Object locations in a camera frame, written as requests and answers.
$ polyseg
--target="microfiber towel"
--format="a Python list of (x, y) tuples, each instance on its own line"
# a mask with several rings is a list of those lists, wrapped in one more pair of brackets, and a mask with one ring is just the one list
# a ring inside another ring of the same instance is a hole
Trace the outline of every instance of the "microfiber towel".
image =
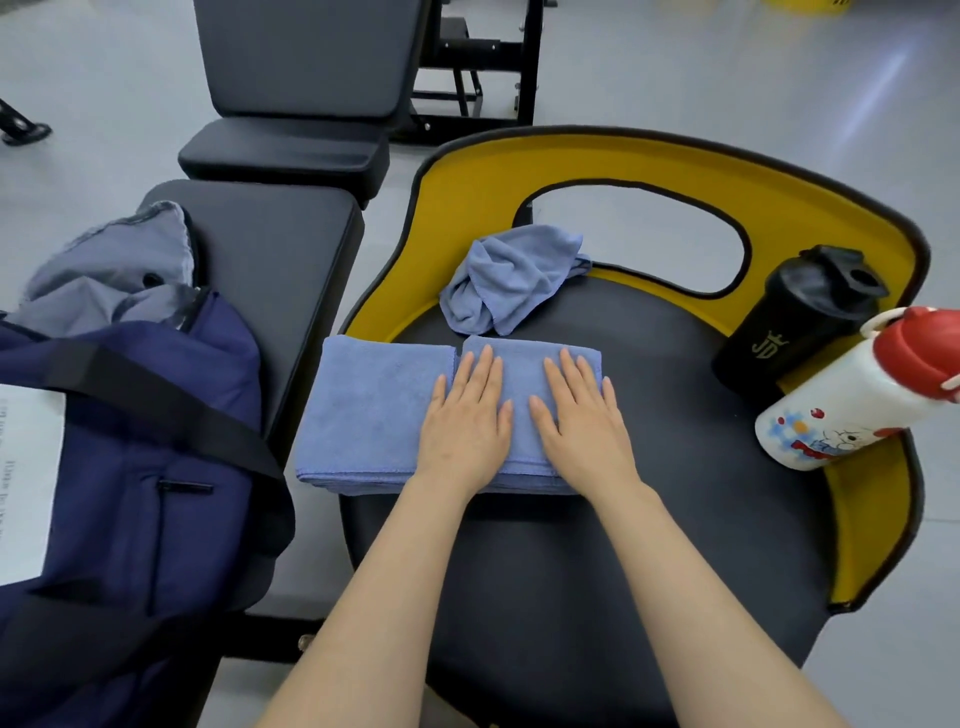
[[(494, 355), (503, 358), (503, 392), (500, 401), (514, 401), (514, 436), (510, 454), (487, 490), (499, 493), (572, 494), (573, 490), (546, 459), (540, 433), (530, 417), (528, 405), (530, 395), (537, 395), (556, 419), (557, 404), (543, 371), (543, 359), (551, 358), (560, 366), (560, 350), (564, 345), (470, 336), (464, 342), (463, 354), (473, 352), (479, 356), (487, 344), (493, 347)], [(603, 370), (600, 352), (582, 347), (566, 348), (574, 359), (583, 356), (597, 381), (601, 380)]]
[(440, 309), (457, 333), (513, 332), (564, 281), (589, 272), (584, 236), (552, 225), (524, 225), (474, 240), (440, 294)]
[(433, 384), (453, 380), (457, 352), (349, 336), (324, 341), (300, 424), (297, 477), (336, 493), (396, 493), (417, 468)]

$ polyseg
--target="forearm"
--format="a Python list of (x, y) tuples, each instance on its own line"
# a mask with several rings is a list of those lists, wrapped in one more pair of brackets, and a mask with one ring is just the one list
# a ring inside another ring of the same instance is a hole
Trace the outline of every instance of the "forearm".
[(595, 502), (683, 728), (841, 728), (660, 499), (639, 483)]
[(466, 502), (415, 476), (258, 728), (415, 728)]

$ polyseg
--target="white water bottle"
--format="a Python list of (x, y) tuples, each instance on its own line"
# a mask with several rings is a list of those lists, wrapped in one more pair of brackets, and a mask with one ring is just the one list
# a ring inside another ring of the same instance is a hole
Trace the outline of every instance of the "white water bottle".
[(866, 341), (756, 418), (756, 438), (786, 467), (822, 468), (960, 401), (960, 311), (895, 308), (860, 333)]

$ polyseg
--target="bench leg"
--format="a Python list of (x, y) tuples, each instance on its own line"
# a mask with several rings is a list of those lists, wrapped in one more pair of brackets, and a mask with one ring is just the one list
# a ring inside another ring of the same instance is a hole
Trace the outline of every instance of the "bench leg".
[(5, 144), (20, 147), (46, 138), (51, 130), (46, 124), (35, 124), (0, 99), (0, 131)]

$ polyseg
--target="cartoon print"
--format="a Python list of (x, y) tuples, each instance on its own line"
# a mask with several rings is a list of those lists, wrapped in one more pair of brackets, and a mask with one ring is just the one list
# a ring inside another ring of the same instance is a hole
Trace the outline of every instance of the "cartoon print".
[(815, 421), (823, 420), (826, 415), (824, 410), (815, 407), (809, 412), (814, 422), (809, 423), (805, 414), (784, 412), (771, 421), (768, 434), (780, 443), (784, 451), (795, 451), (815, 460), (832, 460), (900, 431), (898, 427), (870, 430), (857, 425), (820, 428)]

